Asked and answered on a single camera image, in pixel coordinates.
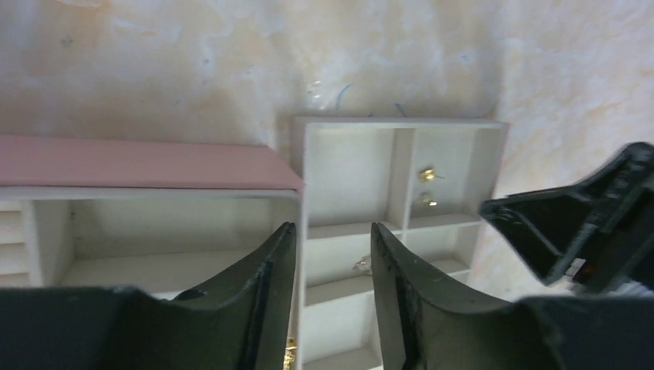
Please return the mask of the pink jewelry box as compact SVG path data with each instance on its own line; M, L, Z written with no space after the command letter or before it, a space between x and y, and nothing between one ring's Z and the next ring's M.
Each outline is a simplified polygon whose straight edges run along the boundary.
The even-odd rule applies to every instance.
M131 286L171 300L286 222L297 257L303 187L266 146L4 135L1 291ZM298 276L296 260L285 356Z

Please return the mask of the beige divided tray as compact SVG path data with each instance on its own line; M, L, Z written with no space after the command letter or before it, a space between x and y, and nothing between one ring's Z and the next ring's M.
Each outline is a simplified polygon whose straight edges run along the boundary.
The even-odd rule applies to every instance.
M465 282L507 137L490 119L298 116L299 369L381 369L370 230Z

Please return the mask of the small silver earring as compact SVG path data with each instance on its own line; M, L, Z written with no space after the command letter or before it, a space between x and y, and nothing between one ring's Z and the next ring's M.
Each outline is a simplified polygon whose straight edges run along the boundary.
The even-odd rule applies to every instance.
M365 275L372 275L373 270L372 270L372 258L370 254L367 254L363 256L360 260L355 262L353 268L354 271L360 273L360 274L365 274Z

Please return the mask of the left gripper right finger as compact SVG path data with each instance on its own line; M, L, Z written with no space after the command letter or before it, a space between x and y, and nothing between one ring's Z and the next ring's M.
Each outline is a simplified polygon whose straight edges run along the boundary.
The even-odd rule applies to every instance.
M653 367L651 297L505 301L429 264L383 224L372 224L370 249L386 369Z

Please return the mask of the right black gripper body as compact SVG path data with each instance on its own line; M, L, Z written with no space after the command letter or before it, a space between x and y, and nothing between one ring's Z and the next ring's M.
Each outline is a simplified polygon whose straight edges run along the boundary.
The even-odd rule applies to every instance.
M625 145L595 173L564 187L484 201L479 215L543 285L653 291L653 146Z

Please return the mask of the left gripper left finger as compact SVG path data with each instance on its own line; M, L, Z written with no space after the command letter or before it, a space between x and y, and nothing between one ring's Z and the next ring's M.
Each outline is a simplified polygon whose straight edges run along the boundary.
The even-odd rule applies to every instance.
M171 300L131 286L4 288L3 369L280 369L296 227Z

